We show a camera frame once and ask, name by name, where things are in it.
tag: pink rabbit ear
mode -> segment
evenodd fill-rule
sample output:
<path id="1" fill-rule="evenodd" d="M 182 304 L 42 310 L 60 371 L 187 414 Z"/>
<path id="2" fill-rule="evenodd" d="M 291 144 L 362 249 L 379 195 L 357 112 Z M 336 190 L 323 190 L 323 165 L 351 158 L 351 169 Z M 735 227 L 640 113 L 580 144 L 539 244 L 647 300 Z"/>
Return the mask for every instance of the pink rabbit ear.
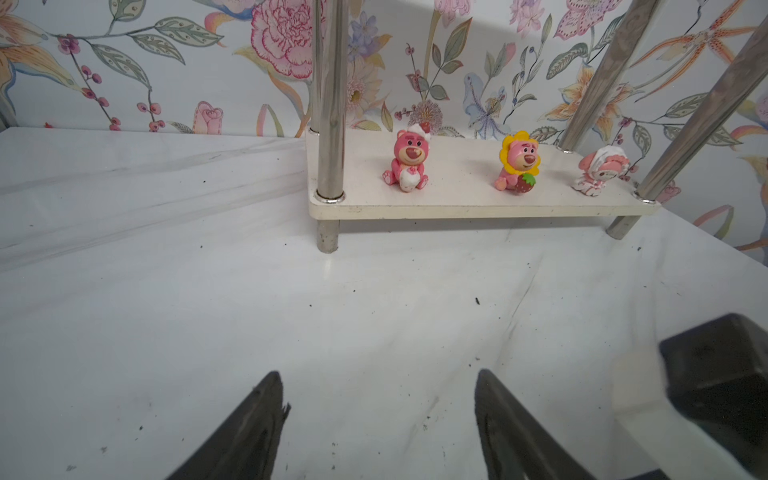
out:
<path id="1" fill-rule="evenodd" d="M 583 171 L 589 170 L 589 166 L 592 164 L 592 161 L 596 154 L 598 153 L 594 152 L 593 154 L 589 154 L 586 157 L 582 158 L 581 161 L 578 163 L 579 170 L 583 170 Z"/>

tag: red and white hat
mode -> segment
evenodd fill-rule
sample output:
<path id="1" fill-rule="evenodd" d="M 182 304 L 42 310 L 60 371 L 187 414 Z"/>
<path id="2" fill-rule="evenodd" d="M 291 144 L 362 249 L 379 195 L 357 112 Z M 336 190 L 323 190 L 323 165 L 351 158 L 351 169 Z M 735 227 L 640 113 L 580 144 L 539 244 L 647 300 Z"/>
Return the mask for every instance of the red and white hat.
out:
<path id="1" fill-rule="evenodd" d="M 429 130 L 429 122 L 425 121 L 420 124 L 413 124 L 410 127 L 406 129 L 407 131 L 411 132 L 412 134 L 418 134 L 424 137 L 424 140 L 430 141 L 432 139 L 432 134 L 430 134 Z"/>

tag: black object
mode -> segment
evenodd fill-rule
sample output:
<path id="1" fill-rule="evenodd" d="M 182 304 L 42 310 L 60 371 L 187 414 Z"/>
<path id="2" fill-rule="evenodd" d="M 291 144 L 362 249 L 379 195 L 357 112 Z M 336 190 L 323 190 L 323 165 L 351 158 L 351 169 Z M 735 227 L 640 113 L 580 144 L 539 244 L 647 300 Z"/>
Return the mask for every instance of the black object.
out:
<path id="1" fill-rule="evenodd" d="M 167 480 L 269 480 L 290 404 L 270 372 Z"/>
<path id="2" fill-rule="evenodd" d="M 730 313 L 664 340 L 659 350 L 675 409 L 765 478 L 768 333 Z"/>
<path id="3" fill-rule="evenodd" d="M 480 370 L 475 417 L 488 480 L 594 480 L 490 370 Z"/>

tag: strawberry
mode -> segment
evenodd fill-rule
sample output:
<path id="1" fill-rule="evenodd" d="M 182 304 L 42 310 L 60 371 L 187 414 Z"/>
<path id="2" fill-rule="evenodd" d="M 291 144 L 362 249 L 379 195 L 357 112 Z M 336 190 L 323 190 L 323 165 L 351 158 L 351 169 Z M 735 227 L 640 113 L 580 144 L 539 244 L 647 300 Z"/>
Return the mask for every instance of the strawberry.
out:
<path id="1" fill-rule="evenodd" d="M 536 178 L 531 174 L 522 174 L 518 176 L 518 184 L 515 188 L 515 192 L 524 194 L 533 190 L 533 186 L 536 185 Z"/>

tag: figurine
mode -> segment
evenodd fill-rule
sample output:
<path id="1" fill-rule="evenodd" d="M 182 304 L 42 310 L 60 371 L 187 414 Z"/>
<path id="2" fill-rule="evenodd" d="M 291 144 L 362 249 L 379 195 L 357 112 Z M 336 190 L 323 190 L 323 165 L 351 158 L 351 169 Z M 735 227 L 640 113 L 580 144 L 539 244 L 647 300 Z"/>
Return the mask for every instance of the figurine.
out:
<path id="1" fill-rule="evenodd" d="M 629 159 L 621 147 L 608 145 L 582 158 L 578 167 L 584 171 L 572 185 L 574 190 L 589 197 L 596 197 L 605 186 L 605 182 L 629 171 Z"/>
<path id="2" fill-rule="evenodd" d="M 498 157 L 504 168 L 493 183 L 496 190 L 512 190 L 524 194 L 533 189 L 541 157 L 538 156 L 538 142 L 527 131 L 508 135 Z"/>
<path id="3" fill-rule="evenodd" d="M 399 184 L 404 192 L 426 187 L 429 177 L 424 175 L 424 161 L 429 155 L 429 123 L 414 124 L 408 130 L 397 132 L 395 159 L 392 169 L 382 175 L 387 185 Z"/>

